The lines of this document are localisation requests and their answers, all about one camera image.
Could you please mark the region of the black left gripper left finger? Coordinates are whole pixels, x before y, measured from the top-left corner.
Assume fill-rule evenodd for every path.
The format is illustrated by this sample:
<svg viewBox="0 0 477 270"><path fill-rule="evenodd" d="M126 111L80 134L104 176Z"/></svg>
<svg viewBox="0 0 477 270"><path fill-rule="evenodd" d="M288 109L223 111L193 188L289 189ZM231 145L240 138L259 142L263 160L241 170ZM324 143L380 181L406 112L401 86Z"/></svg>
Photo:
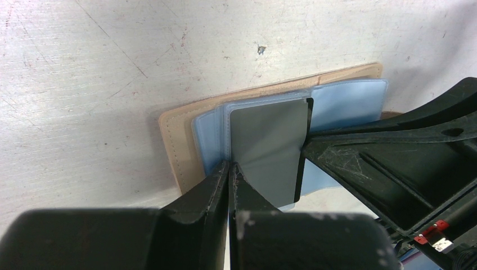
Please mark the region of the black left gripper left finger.
<svg viewBox="0 0 477 270"><path fill-rule="evenodd" d="M2 269L222 269L229 163L160 209L35 209L1 239Z"/></svg>

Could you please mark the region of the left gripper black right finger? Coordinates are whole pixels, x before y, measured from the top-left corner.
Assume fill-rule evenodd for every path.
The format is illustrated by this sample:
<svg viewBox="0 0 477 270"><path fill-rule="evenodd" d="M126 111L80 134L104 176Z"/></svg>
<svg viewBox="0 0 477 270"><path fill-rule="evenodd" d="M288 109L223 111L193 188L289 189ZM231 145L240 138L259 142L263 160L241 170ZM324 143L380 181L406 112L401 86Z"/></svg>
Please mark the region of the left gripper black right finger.
<svg viewBox="0 0 477 270"><path fill-rule="evenodd" d="M400 269L386 230L355 213L284 213L229 169L232 269Z"/></svg>

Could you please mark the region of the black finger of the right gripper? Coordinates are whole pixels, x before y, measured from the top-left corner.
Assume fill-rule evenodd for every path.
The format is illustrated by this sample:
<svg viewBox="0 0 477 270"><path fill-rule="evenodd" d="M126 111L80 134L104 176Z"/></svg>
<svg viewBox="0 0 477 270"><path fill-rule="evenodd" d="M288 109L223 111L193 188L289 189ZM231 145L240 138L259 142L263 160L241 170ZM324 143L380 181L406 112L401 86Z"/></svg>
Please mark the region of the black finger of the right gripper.
<svg viewBox="0 0 477 270"><path fill-rule="evenodd" d="M476 79L370 124L313 133L304 156L405 236L476 224Z"/></svg>

